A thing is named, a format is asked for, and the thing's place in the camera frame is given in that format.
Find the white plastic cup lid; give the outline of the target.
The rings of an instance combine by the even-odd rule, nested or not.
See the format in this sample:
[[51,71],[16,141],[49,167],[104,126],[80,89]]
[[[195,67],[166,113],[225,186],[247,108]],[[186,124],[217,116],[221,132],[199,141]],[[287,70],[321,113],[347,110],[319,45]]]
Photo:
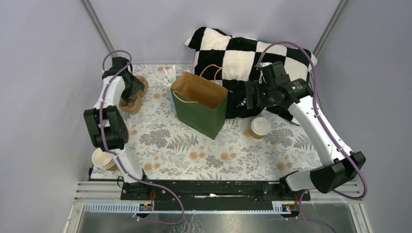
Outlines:
[[271,124],[264,117],[256,117],[251,122],[251,129],[258,134],[267,135],[271,130]]

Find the brown paper coffee cup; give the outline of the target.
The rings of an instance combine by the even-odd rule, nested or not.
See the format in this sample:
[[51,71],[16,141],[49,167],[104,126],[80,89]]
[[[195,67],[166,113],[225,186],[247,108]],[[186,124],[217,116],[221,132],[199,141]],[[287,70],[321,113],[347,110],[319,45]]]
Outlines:
[[253,138],[255,138],[255,139],[260,140],[260,139],[262,139],[262,138],[265,136],[265,134],[264,134],[264,135],[258,134],[258,133],[256,133],[256,132],[252,129],[252,130],[251,130],[251,136],[252,136]]

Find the green paper bag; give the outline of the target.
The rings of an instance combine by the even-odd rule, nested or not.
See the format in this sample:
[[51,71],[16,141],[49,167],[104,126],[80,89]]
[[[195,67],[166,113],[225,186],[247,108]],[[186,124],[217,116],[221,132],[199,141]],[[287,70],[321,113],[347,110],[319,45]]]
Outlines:
[[171,93],[178,119],[205,136],[215,139],[226,119],[228,90],[217,84],[217,74],[223,70],[217,65],[212,81],[189,72],[172,84]]

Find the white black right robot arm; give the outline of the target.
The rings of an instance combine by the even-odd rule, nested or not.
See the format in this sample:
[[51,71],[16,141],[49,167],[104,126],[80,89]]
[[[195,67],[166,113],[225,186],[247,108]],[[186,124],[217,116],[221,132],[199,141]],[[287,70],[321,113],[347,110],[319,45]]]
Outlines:
[[322,111],[313,104],[313,91],[305,80],[292,81],[282,62],[257,66],[259,80],[246,82],[247,108],[281,106],[302,126],[317,150],[322,166],[297,171],[280,179],[279,195],[291,200],[300,190],[328,193],[360,176],[366,162],[361,151],[353,152],[337,135]]

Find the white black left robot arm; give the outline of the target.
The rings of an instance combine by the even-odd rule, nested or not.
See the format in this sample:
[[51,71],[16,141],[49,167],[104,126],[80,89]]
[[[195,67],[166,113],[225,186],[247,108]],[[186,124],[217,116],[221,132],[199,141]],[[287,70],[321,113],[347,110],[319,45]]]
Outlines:
[[132,70],[128,59],[112,58],[112,67],[103,70],[100,96],[92,109],[84,111],[84,119],[93,146],[107,156],[100,167],[110,164],[117,168],[126,183],[135,183],[132,193],[143,200],[149,197],[151,187],[128,146],[129,131],[121,112],[140,110],[148,82],[143,76],[134,76]]

